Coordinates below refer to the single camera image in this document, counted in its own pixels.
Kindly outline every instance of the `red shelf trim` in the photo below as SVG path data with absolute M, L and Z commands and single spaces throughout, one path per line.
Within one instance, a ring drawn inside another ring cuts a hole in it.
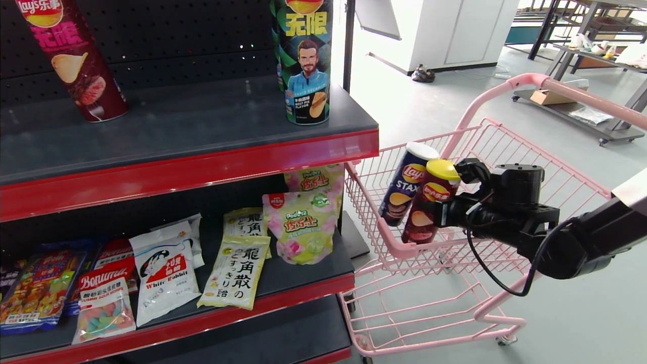
M 351 348 L 343 348 L 326 355 L 318 356 L 317 358 L 304 361 L 302 364 L 332 364 L 344 359 L 348 359 L 353 355 Z
M 377 156 L 378 129 L 107 168 L 0 187 L 0 222 Z
M 349 273 L 302 288 L 264 297 L 254 303 L 254 309 L 252 311 L 236 307 L 222 308 L 119 336 L 6 359 L 3 360 L 3 363 L 77 364 L 84 361 L 101 359 L 107 356 L 122 354 L 124 352 L 150 347 L 151 345 L 200 334 L 201 332 L 213 330 L 240 320 L 260 316 L 271 311 L 294 306 L 295 304 L 311 301 L 326 295 L 351 290 L 354 287 L 355 275 Z

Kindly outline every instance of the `snack bag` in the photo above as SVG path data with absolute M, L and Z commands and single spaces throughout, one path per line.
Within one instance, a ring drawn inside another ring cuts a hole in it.
M 164 228 L 130 239 L 141 281 L 137 326 L 200 296 L 193 271 L 191 227 L 182 222 L 173 228 L 181 230 L 168 236 Z
M 126 277 L 128 292 L 137 292 L 137 270 L 135 269 L 135 256 L 133 247 L 128 239 L 110 240 L 94 264 L 94 270 L 102 269 L 109 264 L 123 264 L 130 267 L 130 275 Z
M 344 164 L 293 170 L 283 174 L 290 192 L 323 191 L 336 203 L 335 216 L 339 217 L 344 198 Z
M 245 207 L 227 212 L 223 220 L 223 235 L 267 236 L 267 223 L 263 219 L 263 207 Z M 272 258 L 272 251 L 267 249 L 265 259 L 269 258 Z
M 21 259 L 6 269 L 5 267 L 0 267 L 0 295 L 3 297 L 6 295 L 11 285 L 16 281 L 20 271 L 25 267 L 25 264 L 27 264 L 27 259 Z
M 258 278 L 269 247 L 269 236 L 225 235 L 198 307 L 253 309 Z
M 191 236 L 189 236 L 189 243 L 191 244 L 191 252 L 193 253 L 193 268 L 200 268 L 204 265 L 204 260 L 202 258 L 202 246 L 200 245 L 200 221 L 202 220 L 201 214 L 195 214 L 189 216 L 186 219 L 182 219 L 176 222 L 167 223 L 166 225 L 154 227 L 151 231 L 165 229 L 177 225 L 181 222 L 189 222 L 191 227 Z M 165 234 L 172 234 L 175 230 L 165 230 Z
M 61 249 L 69 244 L 41 244 L 29 258 L 0 306 L 3 335 L 56 326 L 87 254 L 83 250 Z
M 81 276 L 80 312 L 72 344 L 115 336 L 136 328 L 126 283 L 131 273 L 129 264 L 121 260 Z
M 84 250 L 87 253 L 85 262 L 83 262 L 83 265 L 79 267 L 78 276 L 80 277 L 94 269 L 99 252 L 103 248 L 103 243 L 92 240 L 79 240 L 78 242 L 72 242 L 72 244 L 75 245 L 77 249 Z M 81 295 L 78 281 L 75 280 L 72 285 L 72 293 L 63 306 L 63 316 L 74 316 L 79 314 L 79 298 Z
M 316 264 L 333 251 L 336 203 L 323 191 L 263 195 L 276 252 L 291 264 Z

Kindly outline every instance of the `black pegboard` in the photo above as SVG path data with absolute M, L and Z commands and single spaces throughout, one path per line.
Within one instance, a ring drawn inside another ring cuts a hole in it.
M 268 0 L 78 5 L 124 90 L 274 72 Z M 1 6 L 2 106 L 68 97 L 17 6 Z
M 198 212 L 222 216 L 243 207 L 260 207 L 263 194 L 276 192 L 287 192 L 283 174 L 3 222 L 0 258 L 4 263 L 28 258 L 36 245 L 47 242 L 131 238 Z

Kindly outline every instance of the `floor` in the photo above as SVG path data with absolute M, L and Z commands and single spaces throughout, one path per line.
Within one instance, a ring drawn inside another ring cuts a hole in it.
M 543 73 L 548 66 L 545 60 L 538 58 L 533 62 L 526 59 L 524 53 L 504 48 L 497 67 L 438 73 L 434 83 L 419 84 L 365 56 L 364 51 L 361 46 L 354 51 L 351 95 L 380 124 L 381 148 L 453 130 L 462 112 L 476 96 L 503 81 L 492 77 L 496 72 L 511 75 Z M 623 104 L 643 82 L 644 75 L 622 73 L 615 69 L 582 70 L 575 76 L 567 75 L 565 80 L 575 78 L 589 79 L 591 92 Z M 602 148 L 598 146 L 596 137 L 524 101 L 513 104 L 508 96 L 485 104 L 474 122 L 484 116 L 503 122 L 607 188 L 615 187 L 647 167 L 647 138 L 632 143 L 611 142 Z M 351 206 L 348 198 L 345 206 Z M 357 214 L 352 209 L 347 210 L 354 217 L 356 225 L 361 226 Z M 503 309 L 507 315 L 528 321 L 527 327 L 518 334 L 519 341 L 509 347 L 498 347 L 494 340 L 488 339 L 376 356 L 373 362 L 544 364 L 644 361 L 647 358 L 647 346 L 644 344 L 647 337 L 647 313 L 644 309 L 647 306 L 647 293 L 636 272 L 644 266 L 642 258 L 645 256 L 647 244 L 639 245 L 629 253 L 619 255 L 604 271 L 565 281 L 542 278 L 533 286 L 528 297 L 506 302 Z M 375 258 L 375 254 L 356 259 L 356 266 L 361 266 L 370 258 Z M 484 276 L 480 275 L 479 278 L 487 282 L 485 284 L 490 292 L 497 292 Z M 393 277 L 391 280 L 397 282 L 409 277 Z M 512 279 L 506 274 L 503 278 L 508 282 Z M 366 276 L 357 277 L 356 285 L 367 280 Z M 383 296 L 382 302 L 389 309 L 400 309 L 453 297 L 461 291 L 455 287 L 456 280 L 452 274 L 430 275 L 391 290 L 391 296 Z M 368 297 L 363 306 L 366 308 L 364 315 L 382 310 L 377 297 Z M 462 310 L 461 307 L 445 305 L 442 309 L 456 312 Z M 419 318 L 439 315 L 441 313 L 437 310 L 440 309 L 419 312 Z M 401 328 L 400 334 L 445 323 L 434 321 L 409 325 Z M 443 334 L 440 331 L 430 332 L 412 337 L 411 340 L 433 341 L 474 332 L 467 327 L 464 329 L 467 331 L 463 333 L 453 329 Z M 394 336 L 392 331 L 392 328 L 384 332 L 376 330 L 372 338 L 386 343 Z M 361 363 L 361 359 L 356 353 L 343 363 Z

